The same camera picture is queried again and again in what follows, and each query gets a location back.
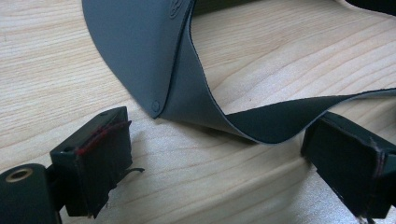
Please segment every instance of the red marking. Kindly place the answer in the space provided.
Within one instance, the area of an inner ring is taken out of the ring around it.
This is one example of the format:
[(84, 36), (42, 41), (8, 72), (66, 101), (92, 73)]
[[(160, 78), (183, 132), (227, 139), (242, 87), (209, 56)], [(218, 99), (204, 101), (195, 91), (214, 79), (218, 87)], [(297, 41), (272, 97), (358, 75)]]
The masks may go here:
[(100, 127), (92, 134), (92, 136), (86, 142), (86, 144), (81, 146), (79, 149), (75, 150), (75, 153), (79, 156), (89, 153), (90, 151), (94, 150), (97, 144), (101, 140), (103, 140), (107, 135), (109, 135), (110, 133), (114, 133), (119, 129), (129, 127), (130, 125), (131, 125), (131, 121), (125, 121), (125, 122), (120, 122), (120, 123)]

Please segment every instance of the wood grain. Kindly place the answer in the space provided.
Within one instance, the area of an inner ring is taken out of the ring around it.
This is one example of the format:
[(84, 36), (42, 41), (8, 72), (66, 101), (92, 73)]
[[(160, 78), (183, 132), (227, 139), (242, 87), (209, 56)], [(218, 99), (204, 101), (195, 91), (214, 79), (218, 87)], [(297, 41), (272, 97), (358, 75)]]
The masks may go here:
[[(310, 96), (396, 87), (395, 19), (328, 0), (199, 1), (192, 38), (226, 113)], [(150, 119), (112, 75), (80, 1), (0, 1), (0, 172), (50, 165), (95, 114), (127, 105), (134, 166), (96, 220), (64, 223), (357, 223), (300, 157), (277, 146)], [(396, 100), (333, 111), (396, 144)], [(395, 223), (392, 210), (386, 220)]]

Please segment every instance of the hole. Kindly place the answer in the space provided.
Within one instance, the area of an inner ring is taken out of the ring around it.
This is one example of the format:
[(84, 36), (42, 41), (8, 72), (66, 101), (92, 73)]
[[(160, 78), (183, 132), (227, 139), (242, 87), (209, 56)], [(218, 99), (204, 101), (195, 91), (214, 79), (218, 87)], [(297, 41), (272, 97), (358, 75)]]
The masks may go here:
[(70, 151), (73, 151), (74, 149), (75, 149), (74, 147), (66, 147), (64, 149), (64, 152), (70, 152)]
[(20, 170), (12, 172), (9, 176), (7, 176), (6, 181), (8, 183), (15, 183), (27, 178), (32, 173), (32, 168), (22, 168)]

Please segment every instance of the light wood surface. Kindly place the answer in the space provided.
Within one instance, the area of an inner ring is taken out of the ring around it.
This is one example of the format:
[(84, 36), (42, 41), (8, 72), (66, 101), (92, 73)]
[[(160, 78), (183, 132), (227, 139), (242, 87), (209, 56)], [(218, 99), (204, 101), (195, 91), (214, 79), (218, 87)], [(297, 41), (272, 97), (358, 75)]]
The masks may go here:
[[(192, 38), (226, 113), (396, 87), (396, 20), (330, 0), (200, 1)], [(127, 105), (134, 166), (97, 219), (64, 223), (357, 223), (299, 150), (148, 117), (112, 75), (80, 1), (0, 1), (0, 172), (49, 152)], [(396, 100), (333, 111), (396, 144)], [(395, 223), (396, 212), (378, 223)]]

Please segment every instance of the rivet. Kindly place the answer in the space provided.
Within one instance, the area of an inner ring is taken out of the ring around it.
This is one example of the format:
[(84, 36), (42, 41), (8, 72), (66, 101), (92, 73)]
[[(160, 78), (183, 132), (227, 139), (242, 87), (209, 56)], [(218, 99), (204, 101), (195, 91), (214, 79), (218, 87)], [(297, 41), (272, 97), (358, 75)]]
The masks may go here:
[(9, 176), (7, 176), (6, 181), (8, 183), (15, 183), (23, 179), (26, 179), (32, 173), (33, 173), (32, 168), (22, 168), (12, 172)]
[(151, 109), (152, 109), (154, 112), (160, 111), (160, 103), (159, 103), (158, 101), (154, 101), (154, 102), (152, 103), (152, 105), (151, 105)]

